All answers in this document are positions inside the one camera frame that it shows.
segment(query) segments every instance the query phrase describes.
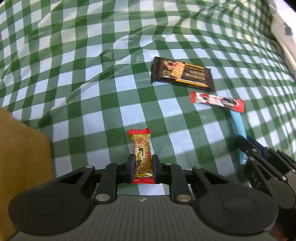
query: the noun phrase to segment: plastic tablecloth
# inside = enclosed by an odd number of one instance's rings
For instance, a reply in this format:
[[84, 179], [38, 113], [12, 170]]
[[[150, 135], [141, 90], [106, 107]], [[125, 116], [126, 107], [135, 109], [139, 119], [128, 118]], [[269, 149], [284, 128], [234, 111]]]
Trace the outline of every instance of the plastic tablecloth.
[[5, 0], [0, 105], [49, 138], [57, 176], [126, 161], [128, 130], [146, 127], [162, 162], [239, 176], [229, 111], [152, 84], [150, 67], [160, 56], [210, 68], [215, 94], [244, 100], [247, 134], [295, 156], [295, 82], [271, 20], [262, 0]]

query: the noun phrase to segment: metal pin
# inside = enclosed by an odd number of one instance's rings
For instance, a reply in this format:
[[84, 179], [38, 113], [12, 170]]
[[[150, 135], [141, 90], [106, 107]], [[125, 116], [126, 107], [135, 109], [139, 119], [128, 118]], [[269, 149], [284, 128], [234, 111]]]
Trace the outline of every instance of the metal pin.
[[101, 201], [101, 202], [108, 201], [109, 199], [110, 199], [110, 196], [105, 193], [101, 193], [101, 194], [96, 195], [96, 200]]
[[188, 202], [188, 201], [191, 200], [191, 197], [188, 196], [188, 195], [186, 195], [186, 194], [181, 194], [181, 195], [178, 195], [178, 196], [177, 196], [177, 200], [178, 200], [179, 202]]

